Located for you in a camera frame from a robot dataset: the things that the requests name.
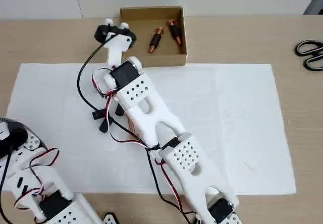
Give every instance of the scissors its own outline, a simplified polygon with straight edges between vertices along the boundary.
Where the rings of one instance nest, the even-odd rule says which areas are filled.
[[[315,46],[314,49],[302,51],[301,47],[304,45],[311,45]],[[304,68],[310,71],[323,71],[322,67],[315,67],[312,65],[313,62],[319,61],[323,59],[323,42],[315,41],[315,40],[306,40],[302,41],[295,47],[295,54],[299,57],[305,57],[311,55],[312,57],[309,57],[308,59],[305,59],[303,62]]]

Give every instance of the white paper sheet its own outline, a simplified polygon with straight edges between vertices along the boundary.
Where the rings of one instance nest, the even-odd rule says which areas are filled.
[[[56,168],[73,191],[155,193],[145,151],[136,144],[115,143],[98,131],[102,120],[93,120],[92,110],[77,93],[80,67],[22,64],[8,117],[28,125],[48,147],[61,150]],[[98,67],[87,66],[81,88],[103,108],[105,101],[90,81]],[[145,71],[236,193],[296,191],[270,65],[194,64]],[[125,118],[116,118],[127,124]],[[112,132],[127,138],[114,125]],[[161,191],[171,193],[157,167],[156,171]]]

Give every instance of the brown cardboard tray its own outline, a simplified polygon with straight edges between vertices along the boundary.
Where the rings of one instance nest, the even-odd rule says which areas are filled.
[[[175,20],[182,33],[182,45],[173,39],[168,20]],[[137,36],[134,47],[124,54],[124,58],[136,56],[144,67],[182,66],[187,57],[184,15],[181,6],[174,7],[133,7],[120,9],[120,21],[129,24],[129,29]],[[149,44],[157,27],[164,28],[158,48],[149,53]]]

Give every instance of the wooden table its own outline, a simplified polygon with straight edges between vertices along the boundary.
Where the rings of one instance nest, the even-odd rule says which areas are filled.
[[[102,19],[0,22],[0,115],[6,114],[20,63],[81,63],[97,47]],[[188,63],[272,64],[291,151],[297,194],[240,196],[244,223],[321,223],[323,220],[323,73],[307,71],[293,54],[303,39],[323,39],[322,16],[231,16],[186,18]],[[104,62],[100,52],[97,62]],[[184,223],[156,195],[86,194],[100,216],[115,211],[121,223]],[[16,224],[32,223],[11,207]]]

